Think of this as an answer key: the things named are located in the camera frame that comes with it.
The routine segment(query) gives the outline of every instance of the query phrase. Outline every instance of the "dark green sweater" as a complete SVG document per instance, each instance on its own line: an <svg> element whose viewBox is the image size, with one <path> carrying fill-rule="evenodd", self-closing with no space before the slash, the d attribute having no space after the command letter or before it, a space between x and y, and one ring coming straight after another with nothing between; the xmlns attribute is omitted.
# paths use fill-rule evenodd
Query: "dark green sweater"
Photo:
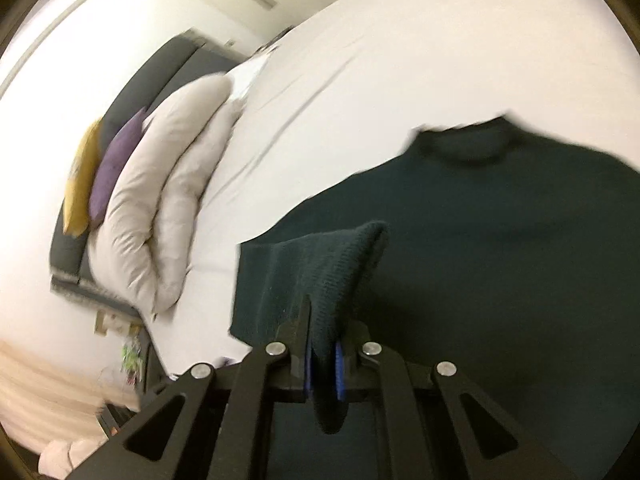
<svg viewBox="0 0 640 480"><path fill-rule="evenodd" d="M640 421L640 175L504 118L418 133L242 245L232 334L268 340L290 300L265 300L265 251L371 221L388 224L388 247L353 304L375 340L455 362L602 478Z"/></svg>

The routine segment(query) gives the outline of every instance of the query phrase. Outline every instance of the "triangular cutout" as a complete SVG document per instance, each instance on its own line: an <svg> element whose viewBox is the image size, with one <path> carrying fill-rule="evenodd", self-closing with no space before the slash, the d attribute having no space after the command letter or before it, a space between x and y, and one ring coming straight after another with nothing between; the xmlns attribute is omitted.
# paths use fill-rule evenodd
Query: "triangular cutout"
<svg viewBox="0 0 640 480"><path fill-rule="evenodd" d="M154 462L160 460L183 406L183 396L171 399L127 439L125 449Z"/></svg>
<svg viewBox="0 0 640 480"><path fill-rule="evenodd" d="M513 435L505 430L471 395L462 394L460 401L478 441L480 453L486 460L494 459L518 447L518 441Z"/></svg>

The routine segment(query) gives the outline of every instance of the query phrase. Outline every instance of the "purple pillow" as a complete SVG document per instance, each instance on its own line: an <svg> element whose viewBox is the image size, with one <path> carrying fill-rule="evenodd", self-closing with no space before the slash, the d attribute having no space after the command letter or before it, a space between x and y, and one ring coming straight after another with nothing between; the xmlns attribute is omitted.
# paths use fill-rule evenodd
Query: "purple pillow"
<svg viewBox="0 0 640 480"><path fill-rule="evenodd" d="M111 199L111 193L124 165L129 160L131 153L142 139L142 122L145 120L145 109L127 121L120 131L113 137L104 158L95 172L94 185L89 197L89 216L91 228L97 228L107 213L107 206Z"/></svg>

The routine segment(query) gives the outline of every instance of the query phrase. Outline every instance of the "metal bolt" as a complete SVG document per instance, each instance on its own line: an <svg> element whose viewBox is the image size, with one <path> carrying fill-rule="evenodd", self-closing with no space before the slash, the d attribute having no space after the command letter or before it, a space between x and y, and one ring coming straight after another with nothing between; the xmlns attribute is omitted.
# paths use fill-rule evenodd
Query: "metal bolt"
<svg viewBox="0 0 640 480"><path fill-rule="evenodd" d="M454 376L458 371L458 369L456 368L456 365L453 363L450 363L449 361L443 361L441 363L438 363L438 365L436 366L436 370L440 375L445 377Z"/></svg>
<svg viewBox="0 0 640 480"><path fill-rule="evenodd" d="M200 363L199 365L195 365L192 369L191 369L191 375L195 378L195 379L204 379L205 377L208 377L211 373L211 367L207 364L204 363Z"/></svg>
<svg viewBox="0 0 640 480"><path fill-rule="evenodd" d="M382 345L380 343L376 343L375 341L369 341L362 345L362 351L365 355L378 355L382 352Z"/></svg>
<svg viewBox="0 0 640 480"><path fill-rule="evenodd" d="M287 351L287 346L280 341L269 343L265 348L269 355L282 355Z"/></svg>

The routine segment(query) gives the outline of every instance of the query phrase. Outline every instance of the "mattress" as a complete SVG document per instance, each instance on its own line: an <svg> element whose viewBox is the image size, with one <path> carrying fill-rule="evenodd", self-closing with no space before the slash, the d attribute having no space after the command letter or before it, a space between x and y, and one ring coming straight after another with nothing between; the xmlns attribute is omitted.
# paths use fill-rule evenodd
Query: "mattress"
<svg viewBox="0 0 640 480"><path fill-rule="evenodd" d="M412 131L507 114L640 167L640 57L602 0L339 0L279 42L196 219L184 291L147 319L168 372L241 359L239 245Z"/></svg>

